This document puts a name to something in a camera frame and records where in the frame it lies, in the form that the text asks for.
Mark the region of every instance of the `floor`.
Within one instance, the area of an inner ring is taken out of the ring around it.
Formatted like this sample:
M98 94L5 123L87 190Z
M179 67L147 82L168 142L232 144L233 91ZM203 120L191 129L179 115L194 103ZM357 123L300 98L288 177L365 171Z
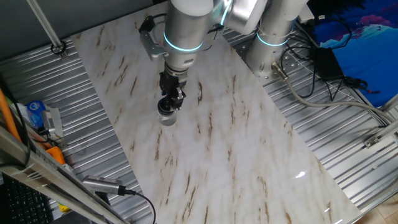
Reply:
M372 209L356 224L398 224L398 194Z

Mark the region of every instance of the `ribbed aluminum surface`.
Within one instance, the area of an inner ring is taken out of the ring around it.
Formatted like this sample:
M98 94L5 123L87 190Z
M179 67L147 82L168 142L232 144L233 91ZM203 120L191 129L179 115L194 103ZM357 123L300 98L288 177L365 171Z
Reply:
M383 109L389 113L393 118L398 120L398 95L393 97L393 99L389 100L384 106Z
M248 46L255 38L254 34L242 36L230 30L226 33L228 35L224 37L244 58ZM288 43L291 46L302 45L292 40ZM303 61L297 63L294 55L287 53L284 67L295 90L301 95L308 94L312 87L313 65ZM287 85L276 74L258 78L278 109L347 197L359 208L362 208L365 201L372 201L372 205L378 204L381 201L380 195L376 195L379 189L398 177L398 145L393 137L388 137L369 149L365 147L363 142L381 130L376 119L368 111L354 106L305 106L292 96ZM339 82L331 83L333 94L338 84ZM307 100L313 103L329 102L327 87L318 77L315 91ZM352 90L346 88L338 92L335 101L362 102Z
M50 51L50 46L0 62L0 73L21 103L42 100L59 108L66 162L82 179L98 175L120 179L129 189L140 192L127 157L102 107L86 70L70 39L67 43L69 59ZM138 196L110 195L112 207L123 218L136 223L152 221L149 204ZM51 200L55 218L61 215L58 203Z
M227 29L223 35L237 53L243 54L254 33L240 35ZM140 191L73 43L70 39L64 41L70 57L66 61L61 61L46 46L0 62L0 72L22 103L39 99L60 108L64 140L68 143L63 154L80 178L86 175L120 178L130 189ZM312 74L287 55L289 58L285 62L290 80L304 95L311 87ZM370 149L363 144L380 130L380 124L361 108L301 105L275 75L262 78L260 82L351 201L357 206L367 199L379 203L377 197L373 198L376 190L398 177L398 147L392 137ZM332 92L337 84L332 83ZM328 97L325 84L317 79L315 92L308 100L321 103L328 101ZM358 101L356 97L344 89L335 101ZM132 218L137 223L152 220L148 204L140 198L115 196L110 201L124 218ZM52 202L52 207L58 210L56 202Z

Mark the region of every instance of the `blue cloth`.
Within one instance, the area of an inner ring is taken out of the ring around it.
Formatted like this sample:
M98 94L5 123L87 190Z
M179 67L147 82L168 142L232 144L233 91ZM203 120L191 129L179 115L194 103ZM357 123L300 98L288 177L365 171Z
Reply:
M367 0L364 9L350 8L342 15L353 31L346 47L334 50L344 74L367 81L362 91L375 107L387 103L398 94L398 4L395 0ZM323 21L315 27L320 47L344 44L349 36L346 28L335 21Z

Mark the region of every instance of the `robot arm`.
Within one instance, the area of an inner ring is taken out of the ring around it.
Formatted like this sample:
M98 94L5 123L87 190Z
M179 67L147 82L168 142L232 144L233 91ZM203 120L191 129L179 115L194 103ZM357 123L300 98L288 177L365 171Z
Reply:
M164 46L153 43L149 32L155 26L149 16L139 29L141 41L151 59L164 56L160 88L164 96L157 105L160 122L169 126L185 93L188 68L195 62L204 37L213 24L220 23L243 34L256 26L267 0L169 0L164 30Z
M256 76L269 76L280 59L296 18L308 0L272 0L262 17L257 37L246 54L246 63Z

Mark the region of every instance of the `gray wall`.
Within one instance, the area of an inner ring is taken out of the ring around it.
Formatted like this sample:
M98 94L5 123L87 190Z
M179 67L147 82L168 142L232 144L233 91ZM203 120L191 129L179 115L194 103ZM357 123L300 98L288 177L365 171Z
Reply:
M152 5L152 0L37 0L60 38ZM49 44L26 0L0 0L0 60Z

